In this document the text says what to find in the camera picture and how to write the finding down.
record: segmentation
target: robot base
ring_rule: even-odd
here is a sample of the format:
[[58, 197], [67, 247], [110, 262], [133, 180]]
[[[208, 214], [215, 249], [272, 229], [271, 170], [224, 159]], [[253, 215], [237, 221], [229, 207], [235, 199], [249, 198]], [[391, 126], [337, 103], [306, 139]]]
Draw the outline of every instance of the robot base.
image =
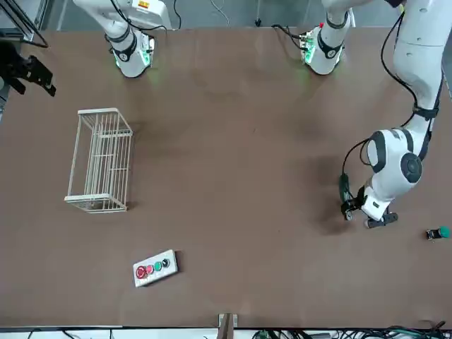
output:
[[343, 48], [332, 59], [327, 59], [325, 54], [319, 47], [317, 36], [321, 28], [315, 27], [313, 30], [306, 32], [300, 39], [300, 47], [307, 50], [302, 50], [302, 61], [309, 66], [314, 73], [320, 76], [325, 76], [333, 71], [340, 61], [340, 55]]
[[122, 61], [113, 53], [116, 65], [127, 78], [139, 77], [148, 67], [151, 67], [155, 41], [140, 31], [134, 32], [137, 44], [128, 61]]

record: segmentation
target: small object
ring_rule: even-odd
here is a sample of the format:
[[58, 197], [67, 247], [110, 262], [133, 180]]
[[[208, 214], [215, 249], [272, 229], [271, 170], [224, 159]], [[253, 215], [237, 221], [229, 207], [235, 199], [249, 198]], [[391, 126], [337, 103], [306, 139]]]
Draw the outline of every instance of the small object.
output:
[[157, 272], [160, 272], [162, 270], [162, 263], [160, 261], [156, 262], [154, 268]]
[[437, 230], [428, 230], [427, 233], [427, 239], [439, 239], [439, 238], [449, 238], [451, 236], [451, 231], [446, 226], [441, 226]]
[[137, 269], [135, 270], [135, 275], [138, 279], [143, 279], [145, 276], [147, 276], [146, 268], [144, 266], [137, 267]]
[[135, 263], [133, 265], [133, 271], [135, 272], [133, 277], [135, 287], [151, 284], [157, 280], [166, 278], [168, 275], [177, 273], [176, 254], [170, 249], [156, 256], [151, 256]]

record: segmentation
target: white control panel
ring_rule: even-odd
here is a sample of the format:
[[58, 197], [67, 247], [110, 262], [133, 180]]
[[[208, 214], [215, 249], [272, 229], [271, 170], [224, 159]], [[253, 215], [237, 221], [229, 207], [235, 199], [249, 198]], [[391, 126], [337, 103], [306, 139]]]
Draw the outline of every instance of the white control panel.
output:
[[151, 284], [175, 273], [177, 273], [176, 254], [171, 249], [133, 265], [135, 287]]

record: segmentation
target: green led light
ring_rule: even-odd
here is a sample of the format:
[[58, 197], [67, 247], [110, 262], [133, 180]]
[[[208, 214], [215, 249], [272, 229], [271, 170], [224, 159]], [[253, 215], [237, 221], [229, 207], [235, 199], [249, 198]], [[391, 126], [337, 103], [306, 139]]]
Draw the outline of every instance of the green led light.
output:
[[143, 60], [143, 63], [147, 66], [150, 64], [150, 57], [149, 57], [149, 53], [145, 52], [145, 51], [141, 51], [141, 58]]
[[306, 56], [304, 58], [304, 62], [306, 62], [307, 64], [310, 64], [312, 61], [312, 57], [314, 56], [314, 51], [316, 50], [315, 46], [310, 46], [308, 47], [308, 52], [306, 52]]

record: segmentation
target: robot end effector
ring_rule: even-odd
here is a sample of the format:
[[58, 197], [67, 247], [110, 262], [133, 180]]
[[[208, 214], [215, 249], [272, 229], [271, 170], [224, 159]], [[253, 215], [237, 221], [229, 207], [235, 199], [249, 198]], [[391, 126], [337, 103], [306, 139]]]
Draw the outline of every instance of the robot end effector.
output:
[[351, 219], [353, 210], [360, 209], [369, 216], [370, 223], [386, 225], [397, 220], [395, 213], [387, 214], [388, 205], [419, 182], [439, 111], [441, 60], [451, 31], [451, 12], [452, 3], [448, 0], [407, 2], [399, 19], [403, 21], [393, 55], [396, 74], [393, 78], [412, 94], [415, 101], [412, 116], [401, 127], [377, 131], [358, 144], [367, 144], [367, 157], [374, 173], [356, 198], [350, 194], [346, 173], [341, 175], [341, 211], [346, 219]]

